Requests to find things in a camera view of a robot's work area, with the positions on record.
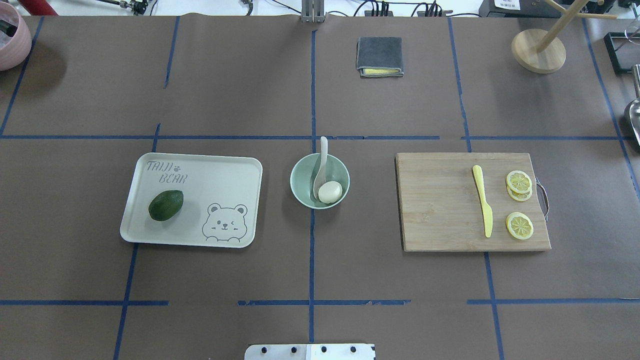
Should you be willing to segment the lemon slice partly hidden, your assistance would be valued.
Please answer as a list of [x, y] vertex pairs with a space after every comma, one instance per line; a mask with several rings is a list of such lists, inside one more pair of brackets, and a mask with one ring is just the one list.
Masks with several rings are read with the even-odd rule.
[[507, 190], [508, 196], [510, 196], [511, 199], [514, 199], [515, 201], [518, 201], [518, 202], [527, 201], [528, 199], [531, 198], [532, 193], [533, 193], [532, 190], [527, 191], [526, 193], [517, 193], [517, 192], [512, 191], [512, 189], [510, 189], [509, 187], [507, 187], [506, 190]]

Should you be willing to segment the pink bowl of ice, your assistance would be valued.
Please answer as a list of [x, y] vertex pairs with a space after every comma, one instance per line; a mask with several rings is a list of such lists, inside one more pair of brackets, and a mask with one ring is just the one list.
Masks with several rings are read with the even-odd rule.
[[0, 3], [0, 70], [7, 71], [25, 61], [32, 48], [32, 35], [18, 10]]

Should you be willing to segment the yellow sponge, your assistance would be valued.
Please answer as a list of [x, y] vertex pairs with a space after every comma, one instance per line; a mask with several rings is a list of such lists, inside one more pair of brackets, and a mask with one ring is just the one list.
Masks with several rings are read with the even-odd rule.
[[387, 78], [387, 77], [402, 77], [403, 71], [400, 69], [386, 69], [386, 68], [362, 68], [359, 70], [360, 75], [364, 78]]

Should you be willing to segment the aluminium frame post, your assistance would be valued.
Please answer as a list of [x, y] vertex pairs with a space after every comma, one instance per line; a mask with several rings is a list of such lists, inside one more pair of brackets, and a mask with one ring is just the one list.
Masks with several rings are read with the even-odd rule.
[[326, 21], [324, 0], [302, 0], [301, 22], [304, 24], [324, 23]]

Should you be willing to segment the metal ice scoop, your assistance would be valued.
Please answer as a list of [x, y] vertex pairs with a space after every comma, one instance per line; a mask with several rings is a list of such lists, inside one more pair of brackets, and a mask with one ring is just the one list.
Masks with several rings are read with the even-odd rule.
[[637, 145], [640, 145], [640, 64], [634, 64], [631, 68], [633, 85], [636, 98], [629, 102], [625, 108], [625, 118]]

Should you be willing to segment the dark tray with glasses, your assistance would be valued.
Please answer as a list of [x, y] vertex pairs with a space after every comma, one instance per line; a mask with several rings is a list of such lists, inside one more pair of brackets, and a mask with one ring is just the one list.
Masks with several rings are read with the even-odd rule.
[[616, 75], [630, 74], [640, 64], [639, 36], [629, 40], [623, 32], [608, 32], [604, 37], [606, 52]]

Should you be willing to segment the yellow plastic knife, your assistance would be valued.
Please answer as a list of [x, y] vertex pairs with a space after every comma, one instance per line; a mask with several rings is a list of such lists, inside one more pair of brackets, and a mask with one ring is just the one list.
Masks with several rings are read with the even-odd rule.
[[478, 200], [479, 200], [481, 212], [482, 212], [484, 236], [487, 239], [490, 239], [493, 234], [494, 215], [493, 215], [493, 209], [491, 208], [491, 206], [487, 201], [483, 169], [480, 165], [474, 164], [473, 167], [471, 168], [471, 171], [472, 171], [475, 186], [477, 187]]

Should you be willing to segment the white bear tray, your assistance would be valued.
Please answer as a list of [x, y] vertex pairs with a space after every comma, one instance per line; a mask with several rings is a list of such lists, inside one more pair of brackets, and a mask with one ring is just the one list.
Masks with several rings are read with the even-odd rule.
[[[253, 157], [150, 152], [135, 164], [119, 233], [127, 242], [246, 248], [258, 222], [263, 166]], [[148, 207], [164, 191], [181, 191], [170, 219]]]

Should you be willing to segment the white steamed bun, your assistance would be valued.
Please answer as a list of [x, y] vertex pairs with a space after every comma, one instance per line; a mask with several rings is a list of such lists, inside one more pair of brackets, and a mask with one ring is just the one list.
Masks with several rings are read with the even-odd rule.
[[342, 198], [343, 187], [340, 182], [328, 181], [325, 182], [317, 192], [317, 198], [324, 204], [334, 204]]

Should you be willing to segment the red cylinder bottle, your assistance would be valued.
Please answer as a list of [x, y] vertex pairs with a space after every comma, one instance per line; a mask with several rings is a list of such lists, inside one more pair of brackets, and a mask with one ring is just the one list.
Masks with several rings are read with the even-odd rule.
[[46, 0], [18, 0], [18, 3], [32, 16], [58, 16]]

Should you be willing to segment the translucent white spoon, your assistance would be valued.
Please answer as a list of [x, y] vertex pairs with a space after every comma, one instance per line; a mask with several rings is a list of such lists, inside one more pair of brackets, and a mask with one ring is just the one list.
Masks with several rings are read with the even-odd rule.
[[313, 195], [320, 200], [320, 188], [326, 183], [326, 166], [329, 157], [329, 140], [326, 136], [320, 137], [320, 153], [318, 156], [318, 169], [313, 180]]

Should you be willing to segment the bamboo cutting board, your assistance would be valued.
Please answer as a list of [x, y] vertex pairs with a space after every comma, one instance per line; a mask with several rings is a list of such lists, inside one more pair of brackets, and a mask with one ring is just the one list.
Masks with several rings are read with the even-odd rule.
[[[528, 153], [403, 152], [395, 156], [403, 249], [407, 252], [550, 251], [544, 212], [535, 189], [525, 202], [508, 195], [506, 176], [535, 173]], [[493, 234], [484, 234], [482, 207], [473, 166], [482, 167], [486, 198], [493, 210]], [[512, 212], [533, 223], [530, 239], [518, 240], [506, 230]]]

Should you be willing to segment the grey folded cloth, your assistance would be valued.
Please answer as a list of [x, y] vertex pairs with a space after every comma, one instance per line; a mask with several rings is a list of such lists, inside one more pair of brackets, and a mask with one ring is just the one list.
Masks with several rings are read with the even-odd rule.
[[356, 70], [400, 69], [404, 75], [403, 40], [399, 37], [360, 37], [356, 51]]

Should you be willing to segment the green avocado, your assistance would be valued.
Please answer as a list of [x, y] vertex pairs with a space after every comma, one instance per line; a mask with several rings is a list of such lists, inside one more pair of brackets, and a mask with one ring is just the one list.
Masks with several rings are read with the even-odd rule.
[[154, 221], [164, 222], [178, 214], [184, 202], [185, 196], [181, 190], [165, 190], [151, 200], [147, 211]]

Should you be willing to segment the light green bowl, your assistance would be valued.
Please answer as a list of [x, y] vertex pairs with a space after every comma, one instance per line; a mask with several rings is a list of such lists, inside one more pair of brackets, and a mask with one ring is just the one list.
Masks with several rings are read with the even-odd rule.
[[320, 153], [310, 153], [297, 161], [290, 173], [290, 189], [295, 198], [307, 208], [322, 210], [336, 207], [350, 190], [351, 179], [345, 164], [334, 155], [327, 155], [326, 180], [338, 182], [342, 195], [334, 203], [322, 203], [313, 195], [313, 184], [320, 166]]

